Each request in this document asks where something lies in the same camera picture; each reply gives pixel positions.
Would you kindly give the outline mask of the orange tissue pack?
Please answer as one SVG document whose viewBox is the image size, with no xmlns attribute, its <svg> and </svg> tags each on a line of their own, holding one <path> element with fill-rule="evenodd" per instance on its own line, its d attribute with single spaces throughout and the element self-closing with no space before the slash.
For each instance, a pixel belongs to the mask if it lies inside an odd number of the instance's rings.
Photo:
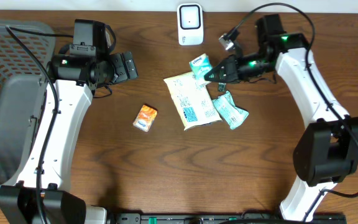
<svg viewBox="0 0 358 224">
<path fill-rule="evenodd" d="M 144 132 L 148 132 L 157 115 L 158 111 L 156 109 L 143 105 L 133 122 L 133 126 Z"/>
</svg>

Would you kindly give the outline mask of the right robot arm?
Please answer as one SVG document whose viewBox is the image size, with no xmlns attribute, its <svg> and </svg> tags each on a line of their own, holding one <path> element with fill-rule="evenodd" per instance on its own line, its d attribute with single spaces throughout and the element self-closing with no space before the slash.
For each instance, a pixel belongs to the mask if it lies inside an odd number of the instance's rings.
<svg viewBox="0 0 358 224">
<path fill-rule="evenodd" d="M 326 194 L 358 167 L 358 117 L 341 106 L 320 74 L 302 33 L 286 32 L 279 15 L 255 24 L 259 49 L 244 55 L 236 28 L 219 38 L 229 56 L 205 75 L 219 83 L 249 82 L 275 72 L 287 85 L 305 131 L 293 151 L 296 179 L 280 203 L 280 218 L 309 223 Z"/>
</svg>

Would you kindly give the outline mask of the small green tissue pack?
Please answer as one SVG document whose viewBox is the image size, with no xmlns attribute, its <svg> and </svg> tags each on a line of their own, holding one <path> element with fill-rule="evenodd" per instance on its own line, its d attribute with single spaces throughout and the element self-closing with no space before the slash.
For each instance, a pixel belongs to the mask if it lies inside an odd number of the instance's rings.
<svg viewBox="0 0 358 224">
<path fill-rule="evenodd" d="M 206 54 L 195 58 L 189 63 L 189 65 L 197 84 L 205 86 L 210 83 L 210 81 L 206 81 L 204 79 L 204 76 L 213 68 L 210 64 L 209 57 Z"/>
</svg>

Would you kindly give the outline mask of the dark green snack packet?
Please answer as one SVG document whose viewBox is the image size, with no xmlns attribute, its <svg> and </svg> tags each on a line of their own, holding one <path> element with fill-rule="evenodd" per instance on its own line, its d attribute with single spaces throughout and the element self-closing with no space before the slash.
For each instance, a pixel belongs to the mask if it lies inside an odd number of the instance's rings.
<svg viewBox="0 0 358 224">
<path fill-rule="evenodd" d="M 218 83 L 218 91 L 225 92 L 226 91 L 226 84 L 225 83 Z"/>
</svg>

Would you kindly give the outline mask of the yellow snack bag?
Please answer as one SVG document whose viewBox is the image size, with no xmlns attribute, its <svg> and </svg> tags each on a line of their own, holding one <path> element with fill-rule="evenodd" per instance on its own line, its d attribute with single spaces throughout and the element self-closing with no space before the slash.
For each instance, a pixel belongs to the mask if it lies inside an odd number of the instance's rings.
<svg viewBox="0 0 358 224">
<path fill-rule="evenodd" d="M 184 130 L 222 121 L 213 105 L 206 85 L 193 72 L 164 79 L 172 101 L 180 115 Z"/>
</svg>

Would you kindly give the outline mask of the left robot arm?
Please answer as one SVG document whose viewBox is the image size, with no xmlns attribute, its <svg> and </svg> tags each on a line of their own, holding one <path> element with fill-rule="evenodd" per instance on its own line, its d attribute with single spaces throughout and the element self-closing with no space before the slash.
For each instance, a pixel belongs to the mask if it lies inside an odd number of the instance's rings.
<svg viewBox="0 0 358 224">
<path fill-rule="evenodd" d="M 133 80 L 130 52 L 115 52 L 113 29 L 75 21 L 72 43 L 40 67 L 44 79 L 36 101 L 30 154 L 16 181 L 0 188 L 0 210 L 9 223 L 114 223 L 104 207 L 70 193 L 71 163 L 79 130 L 98 88 Z"/>
</svg>

